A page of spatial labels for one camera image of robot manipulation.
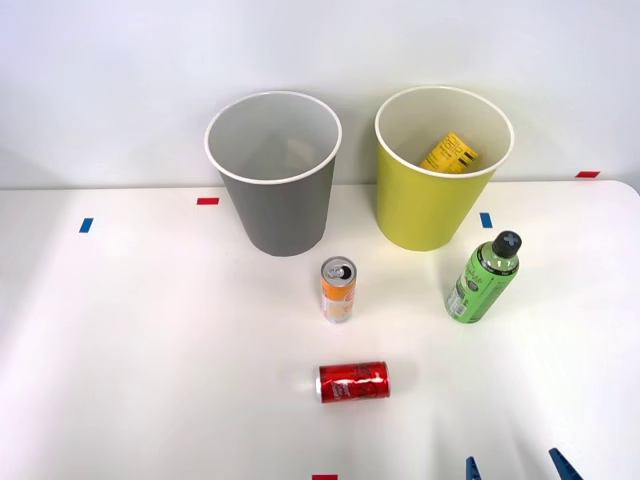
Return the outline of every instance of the energy drink can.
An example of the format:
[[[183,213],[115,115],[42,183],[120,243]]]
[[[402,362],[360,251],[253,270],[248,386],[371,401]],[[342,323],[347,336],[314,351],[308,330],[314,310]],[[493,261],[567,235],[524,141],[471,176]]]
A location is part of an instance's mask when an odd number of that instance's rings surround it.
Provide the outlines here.
[[[449,132],[420,166],[434,172],[463,173],[477,157],[455,133]]]
[[[320,367],[316,394],[322,403],[389,397],[387,364],[371,362]]]
[[[453,319],[475,323],[487,313],[518,273],[520,260],[516,254],[521,245],[517,233],[504,231],[471,254],[447,298],[447,312]]]
[[[356,265],[345,257],[331,257],[320,269],[322,313],[333,323],[348,320],[356,293]]]

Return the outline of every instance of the red can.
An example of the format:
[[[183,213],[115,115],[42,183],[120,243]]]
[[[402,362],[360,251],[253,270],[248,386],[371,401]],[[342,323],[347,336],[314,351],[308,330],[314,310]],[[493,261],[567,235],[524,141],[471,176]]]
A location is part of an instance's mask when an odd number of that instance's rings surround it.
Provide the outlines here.
[[[386,398],[391,395],[385,362],[320,367],[316,393],[322,403]]]

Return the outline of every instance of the bin rim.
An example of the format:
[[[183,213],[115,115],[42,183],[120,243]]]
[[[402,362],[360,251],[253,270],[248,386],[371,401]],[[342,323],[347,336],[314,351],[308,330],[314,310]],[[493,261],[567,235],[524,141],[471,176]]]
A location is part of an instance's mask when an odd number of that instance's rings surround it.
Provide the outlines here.
[[[432,89],[453,90],[455,92],[460,92],[460,93],[464,93],[466,95],[470,95],[470,96],[472,96],[474,98],[477,98],[478,100],[486,103],[491,108],[493,108],[496,112],[498,112],[498,115],[500,115],[502,117],[502,119],[505,121],[505,123],[507,124],[507,128],[509,129],[509,137],[510,137],[510,139],[509,139],[509,148],[507,149],[507,151],[503,155],[503,157],[500,160],[498,160],[496,163],[491,165],[490,167],[487,167],[485,169],[479,170],[477,172],[471,172],[471,173],[440,173],[440,172],[433,172],[433,171],[427,170],[425,168],[421,168],[421,167],[419,167],[417,165],[414,165],[413,163],[409,163],[406,160],[404,160],[402,157],[400,157],[398,154],[396,154],[391,148],[389,148],[389,145],[386,144],[386,142],[382,138],[382,135],[380,134],[380,117],[381,117],[382,113],[384,112],[384,109],[387,107],[387,105],[389,103],[393,102],[397,97],[400,97],[400,96],[405,95],[407,93],[414,92],[416,90],[432,90]],[[450,87],[450,86],[447,86],[447,85],[422,85],[422,86],[418,86],[418,87],[407,88],[405,90],[402,90],[402,91],[396,93],[395,95],[392,95],[378,109],[378,113],[376,113],[375,129],[376,129],[376,137],[378,137],[378,142],[380,142],[380,145],[382,145],[382,147],[385,149],[385,151],[387,151],[389,153],[389,155],[391,155],[394,158],[394,160],[397,160],[398,162],[400,162],[405,167],[409,167],[411,170],[414,170],[414,171],[416,171],[418,173],[421,173],[421,174],[427,175],[427,176],[431,176],[431,177],[450,178],[450,179],[454,179],[455,178],[455,179],[460,179],[460,180],[464,180],[465,178],[480,177],[482,175],[486,175],[487,173],[491,173],[491,172],[495,171],[500,165],[502,165],[507,160],[507,158],[509,158],[509,155],[511,154],[511,151],[513,150],[513,144],[515,142],[515,132],[513,130],[513,125],[511,125],[511,121],[509,120],[509,118],[505,115],[505,113],[497,105],[495,105],[493,102],[490,102],[489,100],[487,100],[483,96],[478,95],[477,93],[470,92],[469,90],[465,90],[463,88]]]
[[[333,150],[331,151],[329,156],[327,158],[325,158],[322,162],[320,162],[318,165],[316,165],[315,167],[313,167],[310,170],[307,170],[306,172],[300,173],[300,174],[295,175],[293,177],[277,178],[275,180],[258,180],[258,179],[255,179],[255,178],[243,177],[243,176],[238,175],[236,173],[232,173],[229,170],[227,170],[226,168],[224,168],[223,166],[221,166],[216,161],[216,159],[213,158],[213,155],[211,154],[211,151],[209,150],[209,135],[211,134],[211,130],[213,129],[214,124],[222,116],[222,114],[225,113],[227,110],[235,107],[236,105],[238,105],[238,104],[240,104],[242,102],[245,102],[247,100],[251,100],[253,98],[260,97],[260,96],[263,96],[263,95],[291,95],[291,96],[296,96],[296,97],[302,97],[302,98],[306,98],[307,100],[311,100],[311,101],[317,103],[318,105],[323,107],[325,110],[327,110],[331,114],[331,116],[333,117],[333,119],[336,122],[336,125],[338,127],[338,138],[336,139],[336,144],[333,147]],[[311,95],[307,95],[305,93],[300,93],[300,92],[294,92],[294,91],[290,91],[290,90],[270,90],[270,91],[266,91],[266,92],[253,93],[251,95],[244,96],[242,98],[239,98],[239,99],[231,102],[226,107],[224,107],[222,110],[220,110],[216,114],[215,117],[213,117],[213,119],[209,123],[209,126],[207,127],[207,131],[204,134],[204,150],[205,150],[205,152],[207,152],[207,157],[209,158],[209,161],[211,163],[213,163],[213,166],[216,167],[220,172],[222,172],[225,175],[227,175],[228,177],[231,177],[231,178],[233,178],[235,180],[238,180],[239,182],[252,183],[254,185],[281,185],[281,184],[284,184],[284,183],[296,182],[298,180],[302,180],[303,178],[309,177],[309,176],[313,175],[314,173],[322,170],[325,166],[327,166],[327,164],[329,164],[335,158],[336,154],[338,153],[338,149],[340,148],[340,144],[341,143],[342,143],[342,124],[340,123],[340,119],[338,118],[338,115],[336,115],[336,112],[334,112],[333,109],[331,107],[329,107],[329,105],[327,105],[326,103],[324,103],[321,100],[318,100],[315,97],[312,97]]]

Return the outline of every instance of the green bottle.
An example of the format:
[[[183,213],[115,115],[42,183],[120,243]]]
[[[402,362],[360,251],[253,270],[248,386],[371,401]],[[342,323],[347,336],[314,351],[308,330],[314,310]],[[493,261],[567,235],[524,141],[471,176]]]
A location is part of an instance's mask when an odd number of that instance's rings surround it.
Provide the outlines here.
[[[520,236],[508,230],[480,245],[447,298],[449,315],[462,323],[480,320],[518,273],[521,245]]]

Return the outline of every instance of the yellow box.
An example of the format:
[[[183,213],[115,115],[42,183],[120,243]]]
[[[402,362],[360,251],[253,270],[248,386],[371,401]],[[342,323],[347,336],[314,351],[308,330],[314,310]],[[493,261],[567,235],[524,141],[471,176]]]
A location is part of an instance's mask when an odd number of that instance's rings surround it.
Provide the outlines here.
[[[478,158],[458,136],[449,132],[420,163],[422,168],[441,173],[464,173]]]

